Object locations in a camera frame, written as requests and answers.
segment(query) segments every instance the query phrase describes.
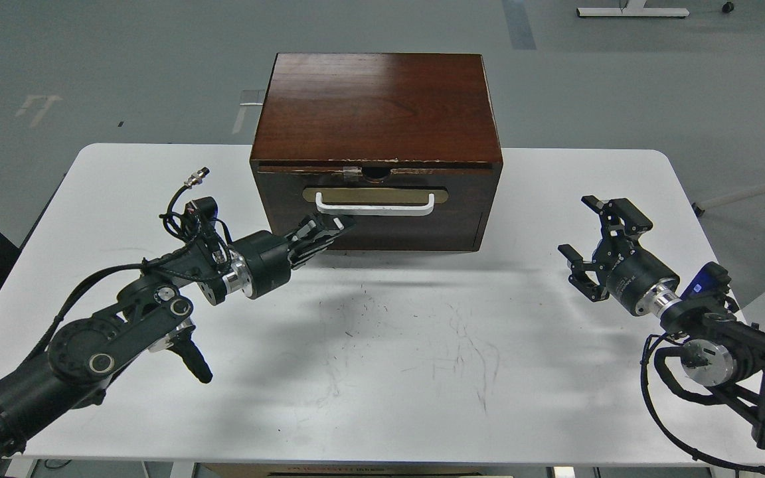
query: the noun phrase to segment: black robotic arm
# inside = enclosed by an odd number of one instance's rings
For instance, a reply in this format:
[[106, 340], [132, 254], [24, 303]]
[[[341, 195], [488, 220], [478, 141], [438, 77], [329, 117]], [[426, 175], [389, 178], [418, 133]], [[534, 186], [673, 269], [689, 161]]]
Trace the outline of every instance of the black robotic arm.
[[[201, 169], [191, 175], [160, 216], [165, 229], [185, 245], [154, 260], [89, 276], [67, 297], [28, 357], [0, 380], [0, 460], [23, 451], [28, 439], [68, 410], [100, 405], [106, 388], [143, 351], [173, 351], [195, 377], [209, 383], [211, 370], [191, 339], [194, 306], [180, 289], [195, 282], [211, 305], [239, 290], [255, 299], [288, 282], [292, 270], [353, 227], [349, 217], [312, 214], [284, 236], [261, 230], [232, 241], [212, 197], [188, 202], [181, 214], [173, 212], [181, 194], [207, 173]], [[224, 237], [217, 224], [224, 227]], [[113, 305], [58, 330], [79, 297], [120, 270], [139, 270], [140, 277], [122, 288]]]
[[[701, 405], [726, 405], [752, 424], [752, 438], [765, 450], [765, 333], [756, 324], [738, 321], [737, 303], [728, 296], [730, 277], [719, 264], [708, 263], [684, 293], [678, 296], [680, 280], [671, 269], [639, 244], [641, 234], [653, 224], [628, 199], [598, 200], [585, 196], [582, 202], [598, 214], [601, 242], [592, 261], [568, 244], [558, 247], [568, 260], [568, 281], [592, 302], [610, 294], [632, 315], [654, 314], [665, 333], [646, 342], [641, 360], [643, 398], [657, 426], [678, 447], [695, 459], [725, 468], [765, 474], [765, 467], [737, 465], [716, 459], [677, 439], [657, 417], [647, 393], [647, 364], [653, 355], [655, 369], [669, 390], [684, 400]], [[593, 281], [588, 272], [594, 272]], [[652, 338], [656, 342], [650, 345]], [[672, 344], [657, 347], [664, 341]], [[683, 388], [667, 365], [670, 357], [679, 358], [684, 372], [709, 394]], [[740, 385], [740, 381], [762, 373], [759, 393]]]

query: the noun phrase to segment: wooden drawer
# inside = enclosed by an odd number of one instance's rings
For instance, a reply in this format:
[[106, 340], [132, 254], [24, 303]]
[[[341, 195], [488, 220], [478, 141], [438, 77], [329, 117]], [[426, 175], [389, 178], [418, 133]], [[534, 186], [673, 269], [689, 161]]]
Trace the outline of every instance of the wooden drawer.
[[274, 233], [357, 215], [334, 248], [479, 249], [501, 148], [476, 54], [279, 54], [250, 157]]

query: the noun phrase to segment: white table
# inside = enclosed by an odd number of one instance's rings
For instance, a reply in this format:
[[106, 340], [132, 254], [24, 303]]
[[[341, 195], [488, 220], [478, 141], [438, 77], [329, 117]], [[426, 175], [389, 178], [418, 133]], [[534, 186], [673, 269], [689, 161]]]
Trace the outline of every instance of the white table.
[[[267, 229], [248, 145], [83, 149], [0, 293], [0, 377], [67, 293], [112, 264], [180, 243], [157, 215], [189, 173], [234, 237]], [[701, 466], [673, 447], [641, 400], [641, 342], [656, 318], [567, 282], [556, 250], [591, 254], [598, 218], [580, 203], [628, 197], [655, 229], [643, 245], [689, 281], [714, 260], [671, 166], [656, 151], [504, 149], [479, 253], [329, 252], [285, 287], [218, 307], [195, 287], [195, 341], [214, 372], [199, 384], [169, 352], [145, 354], [102, 406], [68, 412], [27, 456], [243, 463], [434, 462]], [[69, 318], [134, 279], [101, 282]], [[728, 409], [671, 396], [668, 426], [725, 459], [765, 463]]]

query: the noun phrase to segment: white handle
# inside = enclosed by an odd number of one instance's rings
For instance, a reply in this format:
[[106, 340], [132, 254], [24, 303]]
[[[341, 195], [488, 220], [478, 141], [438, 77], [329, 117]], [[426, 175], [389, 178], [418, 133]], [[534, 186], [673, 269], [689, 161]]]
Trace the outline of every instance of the white handle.
[[433, 212], [435, 194], [429, 193], [427, 204], [422, 206], [386, 206], [386, 205], [334, 205], [325, 204], [321, 191], [315, 193], [315, 205], [323, 214], [345, 214], [348, 216], [426, 216]]

